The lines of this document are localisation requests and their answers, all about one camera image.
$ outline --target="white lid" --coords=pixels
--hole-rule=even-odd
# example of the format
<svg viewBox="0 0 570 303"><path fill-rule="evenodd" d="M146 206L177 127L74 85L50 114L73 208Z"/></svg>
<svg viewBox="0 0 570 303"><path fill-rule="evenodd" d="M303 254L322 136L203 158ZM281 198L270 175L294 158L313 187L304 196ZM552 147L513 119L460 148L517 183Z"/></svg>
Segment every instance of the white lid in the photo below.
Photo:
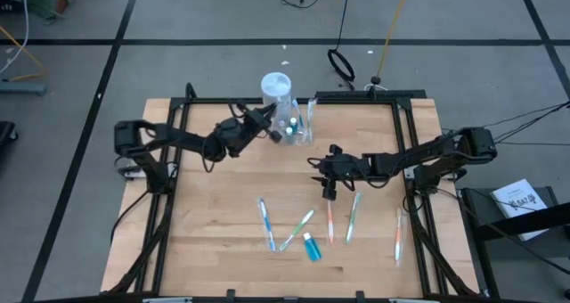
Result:
<svg viewBox="0 0 570 303"><path fill-rule="evenodd" d="M268 96L282 97L291 91L291 79L284 73L268 73L261 79L261 90Z"/></svg>

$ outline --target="gray floor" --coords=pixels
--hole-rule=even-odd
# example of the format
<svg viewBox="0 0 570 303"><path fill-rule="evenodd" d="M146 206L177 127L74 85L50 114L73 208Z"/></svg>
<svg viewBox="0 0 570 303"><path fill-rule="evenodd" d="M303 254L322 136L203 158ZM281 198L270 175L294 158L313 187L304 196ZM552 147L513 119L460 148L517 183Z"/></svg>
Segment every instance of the gray floor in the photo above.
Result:
<svg viewBox="0 0 570 303"><path fill-rule="evenodd" d="M112 39L128 0L76 0L68 18L53 25L30 24L32 38ZM570 38L570 4L533 0L551 38ZM137 0L127 39L333 38L343 0L321 0L299 11L279 0ZM344 37L381 38L398 0L350 0ZM2 16L0 24L21 37L22 17ZM408 0L397 38L539 39L523 0ZM124 45L112 71L94 131L79 170L53 253L37 294L55 299L95 294L109 250L125 183L114 173L112 127L137 119L146 99L183 94L191 81L201 97L258 96L259 80L270 71L290 75L294 94L337 90L338 76L326 59L326 45ZM7 47L0 47L4 61ZM375 73L379 45L342 45L362 88ZM108 46L31 45L49 71L44 97L0 95L0 119L17 123L20 140L0 171L0 301L21 299L39 246L60 195L87 112L109 56ZM570 68L570 47L556 48ZM29 73L17 60L2 75ZM476 126L567 100L543 46L391 46L383 72L391 90L425 89L436 99L443 127ZM570 143L564 110L512 138L513 142ZM494 127L495 134L519 123ZM460 182L493 187L526 178L551 185L560 202L570 172L567 147L500 145L499 158L469 168ZM505 298L529 299L520 290L544 280L570 288L567 276L544 265L498 259L493 268ZM561 301L560 292L537 290L543 301Z"/></svg>

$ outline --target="floor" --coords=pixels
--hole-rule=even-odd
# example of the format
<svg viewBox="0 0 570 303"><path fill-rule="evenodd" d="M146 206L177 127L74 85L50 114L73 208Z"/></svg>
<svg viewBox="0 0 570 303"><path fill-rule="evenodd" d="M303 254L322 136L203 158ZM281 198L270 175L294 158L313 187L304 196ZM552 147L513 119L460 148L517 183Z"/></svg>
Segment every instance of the floor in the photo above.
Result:
<svg viewBox="0 0 570 303"><path fill-rule="evenodd" d="M357 89L376 72L378 39L398 1L349 0L348 40L339 51L356 71ZM48 70L49 93L0 95L0 119L16 122L20 132L0 168L0 300L22 299L52 214L63 209L36 298L97 293L125 185L113 170L112 128L140 118L147 99L181 96L187 81L201 97L259 96L259 81L270 71L287 73L296 96L344 90L326 58L342 4L320 0L298 10L279 0L74 0L65 20L45 25L32 16L28 49ZM566 0L408 0L382 84L425 89L436 99L442 127L450 128L565 102L569 10ZM0 16L0 25L24 35L21 15ZM9 43L0 41L4 61ZM22 57L2 77L34 68ZM569 116L562 110L510 141L570 143ZM498 150L492 163L469 168L460 185L497 187L526 178L552 186L559 202L570 201L567 147ZM493 268L503 298L556 302L570 289L567 275L544 265L501 258ZM544 279L556 281L521 290Z"/></svg>

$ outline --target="yellow cable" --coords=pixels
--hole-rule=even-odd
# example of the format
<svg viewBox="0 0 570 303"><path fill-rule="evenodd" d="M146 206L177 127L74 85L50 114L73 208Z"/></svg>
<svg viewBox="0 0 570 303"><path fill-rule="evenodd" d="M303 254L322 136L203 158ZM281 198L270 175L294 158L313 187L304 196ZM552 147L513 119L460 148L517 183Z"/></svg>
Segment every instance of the yellow cable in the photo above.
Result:
<svg viewBox="0 0 570 303"><path fill-rule="evenodd" d="M388 45L390 42L390 37L392 36L392 32L394 32L395 22L398 21L398 18L400 17L400 11L402 10L403 3L405 2L406 0L400 0L398 8L395 11L394 19L392 20L392 24L390 25L390 29L388 30L388 34L386 36L386 42L384 43L384 49L382 50L382 58L380 58L380 66L378 68L378 73L376 74L376 76L378 77L380 77L380 72L382 71L382 67L384 67L384 60L386 59L386 56L388 56Z"/></svg>
<svg viewBox="0 0 570 303"><path fill-rule="evenodd" d="M37 77L42 77L45 74L45 67L42 64L42 62L40 62L33 54L31 54L25 47L22 47L20 45L20 43L18 41L16 41L16 39L14 39L14 37L12 37L12 35L6 31L6 29L4 29L3 27L0 26L0 31L2 31L10 40L12 40L12 42L18 46L18 48L21 48L21 50L39 67L40 72L37 74L31 74L31 75L25 75L25 76L18 76L18 77L14 77L9 79L10 81L19 81L19 80L25 80L25 79L32 79L32 78L37 78Z"/></svg>

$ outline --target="wooden table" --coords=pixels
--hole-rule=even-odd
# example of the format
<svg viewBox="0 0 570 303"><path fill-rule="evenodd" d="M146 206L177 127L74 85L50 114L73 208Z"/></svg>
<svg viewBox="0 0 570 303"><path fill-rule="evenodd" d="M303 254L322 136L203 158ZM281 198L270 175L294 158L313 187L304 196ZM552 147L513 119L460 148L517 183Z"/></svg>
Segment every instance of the wooden table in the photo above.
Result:
<svg viewBox="0 0 570 303"><path fill-rule="evenodd" d="M149 100L144 118L165 122L168 105L166 99ZM440 135L434 101L412 100L412 106L419 142ZM186 130L207 135L216 122L230 116L224 104L193 104ZM410 147L403 112L401 116L406 147ZM390 107L319 105L314 137L311 147L256 139L238 159L216 164L211 174L204 171L198 154L183 153L160 295L225 296L227 289L235 289L241 297L352 298L355 291L364 291L368 298L422 296L409 220L405 222L403 263L395 266L395 213L402 206L403 179L397 176L381 190L357 183L363 197L350 245L345 245L344 239L354 194L340 184L333 203L335 243L330 246L326 241L326 200L320 185L310 179L317 171L306 162L308 157L324 157L332 143L357 156L362 152L397 152ZM145 188L143 180L128 183L121 211ZM452 183L441 183L440 188L454 192ZM300 235L284 252L269 251L258 197L265 199L278 246L309 209L316 209L303 232L310 232L318 242L322 259L316 263L309 260ZM120 279L141 250L150 199L118 227L102 290ZM458 202L443 193L432 195L431 201L442 253L476 290ZM436 292L427 251L426 256L431 289ZM154 264L151 258L149 271Z"/></svg>

